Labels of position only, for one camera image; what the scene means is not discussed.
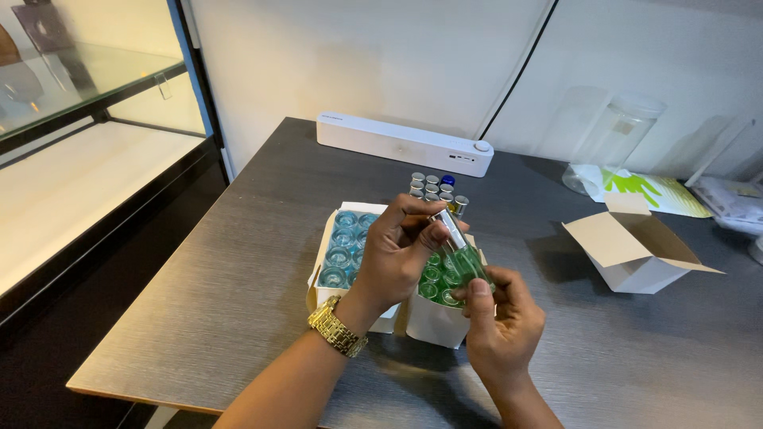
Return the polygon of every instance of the perfume bottle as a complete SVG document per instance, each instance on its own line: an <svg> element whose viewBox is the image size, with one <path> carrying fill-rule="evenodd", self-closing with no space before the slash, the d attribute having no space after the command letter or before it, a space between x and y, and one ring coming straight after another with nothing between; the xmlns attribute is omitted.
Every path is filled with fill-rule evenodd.
<svg viewBox="0 0 763 429"><path fill-rule="evenodd" d="M430 218L431 222L441 221L448 228L448 240L439 249L444 259L443 265L447 269L455 271L460 277L458 287L466 287L472 279L480 278L488 282L491 290L495 291L493 281L485 272L482 261L477 250L469 244L466 236L459 227L459 223L453 213L448 209L442 210ZM456 289L455 282L448 284L450 289Z"/></svg>

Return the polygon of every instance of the jar lid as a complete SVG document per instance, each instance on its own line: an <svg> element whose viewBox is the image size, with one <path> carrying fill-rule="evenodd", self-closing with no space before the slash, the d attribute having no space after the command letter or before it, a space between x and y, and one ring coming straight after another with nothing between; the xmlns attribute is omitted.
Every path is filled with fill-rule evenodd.
<svg viewBox="0 0 763 429"><path fill-rule="evenodd" d="M629 115L645 119L657 119L668 108L668 105L656 98L633 91L623 91L615 95L610 104Z"/></svg>

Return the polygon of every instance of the clear plastic jar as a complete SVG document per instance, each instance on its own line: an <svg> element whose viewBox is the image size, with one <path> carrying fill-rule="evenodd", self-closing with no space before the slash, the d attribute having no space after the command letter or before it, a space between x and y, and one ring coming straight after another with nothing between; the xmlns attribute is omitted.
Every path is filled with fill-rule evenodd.
<svg viewBox="0 0 763 429"><path fill-rule="evenodd" d="M628 156L668 106L638 92L621 92L612 97L570 164L588 164L602 169L604 185L617 173ZM588 195L583 178L568 166L562 181L573 191Z"/></svg>

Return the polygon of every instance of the open cardboard box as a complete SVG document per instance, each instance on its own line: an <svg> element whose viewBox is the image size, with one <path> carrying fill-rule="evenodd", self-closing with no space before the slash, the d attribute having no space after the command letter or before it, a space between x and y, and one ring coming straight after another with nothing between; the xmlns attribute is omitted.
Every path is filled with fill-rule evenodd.
<svg viewBox="0 0 763 429"><path fill-rule="evenodd" d="M563 224L615 292L654 294L702 265L670 228L652 216L641 193L604 194L608 211Z"/></svg>
<svg viewBox="0 0 763 429"><path fill-rule="evenodd" d="M473 236L466 234L466 240L475 245ZM485 255L478 250L482 265L487 265ZM408 299L408 325L405 333L409 337L439 346L457 349L469 331L469 319L460 308L437 304L419 295L418 290Z"/></svg>
<svg viewBox="0 0 763 429"><path fill-rule="evenodd" d="M363 211L365 213L373 213L374 215L380 215L386 209L387 206L383 204L367 204L364 202L343 202L342 207L340 208L340 210ZM331 241L333 221L337 212L339 212L339 210L334 210L331 216L329 216L328 221L326 221L324 236L320 239L320 249L318 250L318 256L315 259L315 267L313 268L313 273L310 275L310 278L307 279L308 289L305 303L307 304L307 309L310 313L315 311L318 305L323 304L328 298L334 295L344 296L344 294L347 293L347 289L324 288L317 285L317 277L322 269L320 265L324 261L324 256L326 255L329 242ZM398 317L399 309L400 305L397 304L387 310L369 330L371 332L391 334L394 330L394 321Z"/></svg>

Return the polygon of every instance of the gray table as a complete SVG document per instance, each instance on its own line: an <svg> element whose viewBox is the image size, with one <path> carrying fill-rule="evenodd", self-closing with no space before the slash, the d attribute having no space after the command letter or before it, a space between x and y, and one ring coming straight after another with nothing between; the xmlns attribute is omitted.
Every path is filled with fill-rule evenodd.
<svg viewBox="0 0 763 429"><path fill-rule="evenodd" d="M413 171L315 141L286 118L69 381L80 392L220 412L306 329L304 295L330 213L388 203ZM657 214L706 265L656 295L611 292L560 222L603 205L558 163L496 153L454 175L490 263L522 271L548 314L531 364L567 427L761 427L763 266L709 219ZM321 424L480 427L497 412L466 352L370 334Z"/></svg>

